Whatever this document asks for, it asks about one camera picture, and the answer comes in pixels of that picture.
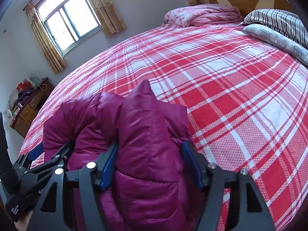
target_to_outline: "silver bolt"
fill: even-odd
[[[87,164],[87,168],[95,168],[96,163],[94,161],[91,161]]]
[[[215,163],[213,163],[213,162],[210,162],[210,163],[208,164],[208,167],[211,168],[211,169],[214,169],[214,168],[217,167],[217,165],[216,165]]]
[[[247,175],[248,174],[248,170],[245,169],[245,168],[241,169],[240,172],[241,172],[242,175]]]
[[[60,174],[62,174],[63,173],[63,169],[62,168],[57,168],[55,171],[54,171],[54,173],[56,174],[56,175],[60,175]]]

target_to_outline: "human hand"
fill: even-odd
[[[31,219],[33,210],[29,211],[25,215],[23,215],[18,222],[14,222],[15,227],[17,228],[18,231],[26,231],[29,221]]]

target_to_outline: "pink quilt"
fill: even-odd
[[[201,4],[177,8],[165,15],[165,22],[180,27],[202,26],[204,24],[235,23],[243,20],[237,7],[222,4]]]

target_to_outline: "red plaid bed sheet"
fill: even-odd
[[[187,106],[200,153],[223,169],[249,170],[282,230],[308,192],[308,72],[241,29],[165,24],[99,54],[55,88],[21,153],[42,141],[44,121],[63,101],[104,91],[127,96],[148,79],[159,100]],[[33,165],[43,161],[41,155]],[[228,199],[226,190],[218,230]]]

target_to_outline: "purple puffer jacket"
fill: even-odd
[[[45,161],[76,140],[68,169],[80,169],[119,142],[112,186],[100,200],[113,231],[190,231],[203,195],[184,170],[180,146],[191,140],[186,107],[156,100],[148,81],[127,98],[101,93],[62,103],[44,124]],[[79,191],[79,230],[85,230]]]

